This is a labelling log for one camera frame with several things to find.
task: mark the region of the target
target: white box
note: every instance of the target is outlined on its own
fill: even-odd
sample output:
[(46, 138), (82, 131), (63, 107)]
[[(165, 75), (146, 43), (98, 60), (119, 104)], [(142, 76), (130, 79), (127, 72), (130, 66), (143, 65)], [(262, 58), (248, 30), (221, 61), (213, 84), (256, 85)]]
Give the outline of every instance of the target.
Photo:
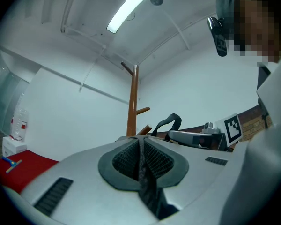
[(2, 140), (2, 155), (8, 157), (27, 150), (25, 142), (13, 140), (11, 137), (4, 137)]

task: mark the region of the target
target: ceiling beam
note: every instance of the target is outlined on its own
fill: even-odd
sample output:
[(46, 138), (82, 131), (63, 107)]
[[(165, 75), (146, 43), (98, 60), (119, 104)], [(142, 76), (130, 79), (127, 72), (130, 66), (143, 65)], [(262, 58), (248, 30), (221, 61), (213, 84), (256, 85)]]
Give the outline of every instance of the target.
[(52, 5), (54, 0), (43, 0), (41, 23), (48, 23), (51, 21)]
[[(88, 34), (86, 34), (86, 33), (84, 33), (84, 32), (81, 32), (81, 31), (79, 31), (79, 30), (77, 30), (77, 29), (74, 29), (74, 28), (71, 28), (71, 27), (67, 27), (67, 29), (72, 30), (72, 31), (74, 31), (74, 32), (76, 32), (76, 33), (78, 33), (78, 34), (80, 34), (80, 35), (86, 37), (87, 39), (89, 39), (89, 40), (91, 40), (91, 41), (97, 43), (97, 44), (98, 44), (99, 46), (101, 46), (102, 48), (106, 47), (105, 44), (103, 44), (103, 43), (97, 41), (96, 39), (94, 39), (93, 37), (91, 37), (90, 35), (88, 35)], [(123, 59), (123, 60), (129, 62), (129, 63), (132, 64), (132, 65), (135, 65), (135, 64), (136, 64), (135, 62), (130, 61), (129, 59), (125, 58), (124, 56), (122, 56), (121, 54), (117, 53), (116, 51), (114, 51), (113, 49), (111, 49), (111, 48), (109, 48), (109, 47), (107, 47), (106, 50), (109, 51), (109, 52), (111, 52), (111, 53), (113, 53), (113, 54), (115, 54), (115, 55), (117, 55), (117, 56), (119, 56), (121, 59)]]
[(28, 18), (32, 15), (32, 7), (34, 0), (25, 0), (24, 18)]
[(65, 32), (66, 25), (67, 25), (67, 20), (68, 20), (69, 13), (70, 13), (70, 10), (71, 10), (73, 2), (74, 2), (74, 0), (67, 0), (67, 2), (66, 2), (65, 9), (64, 9), (64, 14), (62, 16), (61, 26), (60, 26), (60, 31), (62, 33)]
[[(210, 17), (210, 16), (212, 16), (212, 15), (215, 15), (215, 13), (212, 12), (212, 13), (210, 13), (210, 14), (208, 14), (208, 15), (206, 15), (206, 16), (204, 16), (204, 17), (202, 17), (202, 18), (200, 18), (200, 19), (198, 19), (198, 20), (196, 20), (196, 21), (194, 21), (194, 22), (192, 22), (192, 23), (189, 23), (189, 24), (186, 25), (184, 28), (182, 28), (181, 31), (184, 31), (185, 29), (187, 29), (187, 28), (193, 26), (194, 24), (200, 22), (200, 21), (203, 20), (203, 19), (207, 19), (208, 17)], [(179, 34), (179, 32), (176, 31), (175, 33), (173, 33), (173, 34), (170, 35), (169, 37), (165, 38), (162, 42), (160, 42), (157, 46), (155, 46), (154, 49), (152, 49), (151, 51), (149, 51), (146, 56), (144, 56), (141, 60), (139, 60), (138, 63), (141, 65), (141, 63), (142, 63), (145, 59), (147, 59), (152, 53), (154, 53), (154, 52), (155, 52), (158, 48), (160, 48), (163, 44), (165, 44), (167, 41), (169, 41), (170, 39), (172, 39), (173, 37), (175, 37), (175, 36), (178, 35), (178, 34)]]

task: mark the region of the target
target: cap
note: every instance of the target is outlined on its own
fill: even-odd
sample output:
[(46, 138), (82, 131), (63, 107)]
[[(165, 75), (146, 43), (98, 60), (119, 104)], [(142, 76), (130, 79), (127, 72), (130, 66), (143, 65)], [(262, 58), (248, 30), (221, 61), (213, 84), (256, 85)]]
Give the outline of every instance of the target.
[(225, 39), (234, 39), (234, 2), (235, 0), (216, 0), (216, 13)]

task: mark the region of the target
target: white wall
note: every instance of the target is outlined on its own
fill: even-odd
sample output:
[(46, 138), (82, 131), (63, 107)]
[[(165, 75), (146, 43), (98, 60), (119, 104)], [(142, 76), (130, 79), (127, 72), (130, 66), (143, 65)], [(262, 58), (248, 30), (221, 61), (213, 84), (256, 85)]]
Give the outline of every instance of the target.
[(29, 83), (32, 81), (35, 74), (41, 68), (39, 64), (12, 52), (9, 54), (0, 51), (0, 58), (3, 59), (5, 65), (13, 74)]
[(151, 110), (138, 117), (138, 125), (154, 128), (176, 113), (182, 118), (181, 129), (192, 128), (256, 106), (256, 60), (236, 54), (218, 56), (208, 37), (151, 72), (140, 85), (140, 105)]
[(25, 141), (41, 156), (62, 160), (126, 134), (128, 105), (41, 68), (21, 106), (29, 111)]
[[(61, 75), (82, 82), (96, 59), (90, 49), (52, 31), (45, 24), (6, 20), (0, 27), (0, 46)], [(131, 76), (99, 59), (85, 84), (102, 93), (129, 101)]]

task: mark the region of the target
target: red table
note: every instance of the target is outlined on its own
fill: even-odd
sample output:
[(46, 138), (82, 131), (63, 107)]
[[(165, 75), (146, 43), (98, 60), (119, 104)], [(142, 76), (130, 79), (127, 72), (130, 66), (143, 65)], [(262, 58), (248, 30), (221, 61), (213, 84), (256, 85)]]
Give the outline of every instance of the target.
[(37, 176), (54, 166), (58, 161), (42, 157), (34, 152), (26, 150), (8, 157), (14, 162), (22, 160), (8, 174), (5, 171), (10, 168), (10, 163), (0, 159), (0, 183), (17, 193), (20, 193)]

